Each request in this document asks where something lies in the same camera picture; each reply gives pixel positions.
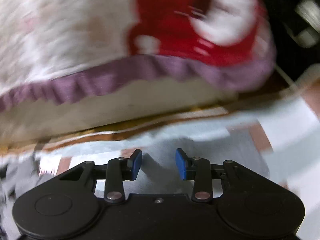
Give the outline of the grey knitted sweater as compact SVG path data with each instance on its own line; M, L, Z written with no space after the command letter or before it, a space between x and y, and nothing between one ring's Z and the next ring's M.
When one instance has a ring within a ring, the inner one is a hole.
M144 135L138 145L120 148L119 142L86 142L68 146L50 154L24 154L1 160L1 200L13 202L23 193L59 174L60 161L69 158L69 167L84 161L103 165L108 161L129 158L135 149L143 152L143 162L135 181L125 181L125 194L191 194L192 181L183 181L176 166L176 150L181 148L189 157L208 159L213 164L233 160L268 177L269 169L249 131L235 131L219 137L166 137L152 139Z

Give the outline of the beige bed base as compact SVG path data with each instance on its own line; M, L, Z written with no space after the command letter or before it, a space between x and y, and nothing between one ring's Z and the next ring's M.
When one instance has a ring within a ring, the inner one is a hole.
M201 78L133 81L111 94L76 103L25 101L1 113L1 142L10 144L73 133L135 118L235 101L238 93Z

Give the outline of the checked grey pink rug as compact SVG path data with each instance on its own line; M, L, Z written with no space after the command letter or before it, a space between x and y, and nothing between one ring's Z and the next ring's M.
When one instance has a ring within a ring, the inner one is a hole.
M220 164L232 159L297 194L306 215L301 239L319 239L319 65L298 80L282 70L283 91L242 95L227 106L144 118L20 144L1 145L1 239L17 239L14 201L53 176L92 160L105 164L142 149L143 166L126 191L171 193L177 148Z

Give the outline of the white red quilted bedspread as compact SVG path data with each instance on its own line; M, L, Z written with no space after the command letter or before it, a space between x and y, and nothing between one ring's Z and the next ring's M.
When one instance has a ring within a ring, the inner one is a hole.
M271 75L262 0L1 0L1 110L199 76L244 92Z

